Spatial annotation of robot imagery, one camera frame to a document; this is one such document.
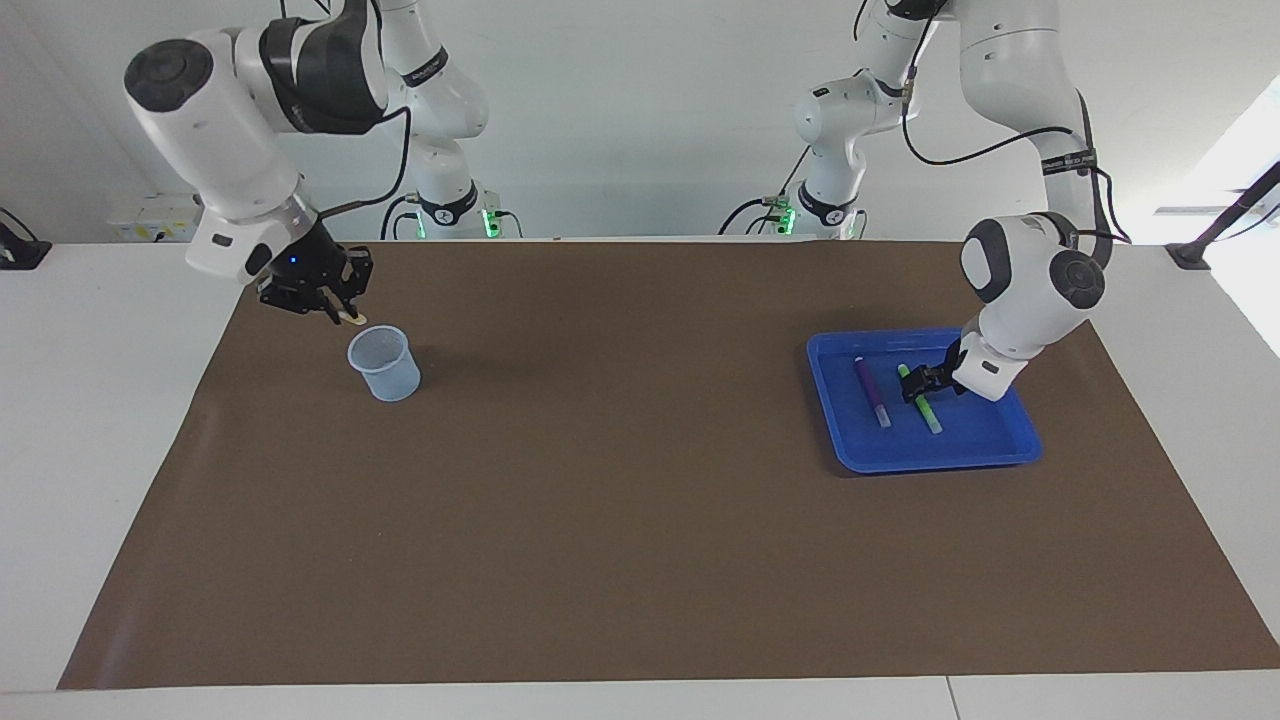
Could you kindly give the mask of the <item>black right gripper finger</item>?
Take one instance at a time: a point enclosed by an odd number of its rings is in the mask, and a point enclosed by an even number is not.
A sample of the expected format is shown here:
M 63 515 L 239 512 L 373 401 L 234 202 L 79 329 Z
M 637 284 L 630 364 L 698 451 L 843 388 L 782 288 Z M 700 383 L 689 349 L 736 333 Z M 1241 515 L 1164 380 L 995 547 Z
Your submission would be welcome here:
M 347 249 L 346 269 L 339 277 L 338 299 L 348 319 L 362 319 L 357 301 L 365 295 L 372 277 L 374 260 L 370 249 Z
M 321 313 L 329 320 L 337 323 L 337 310 L 323 291 L 303 290 L 261 290 L 260 302 L 270 307 L 280 309 L 297 315 Z

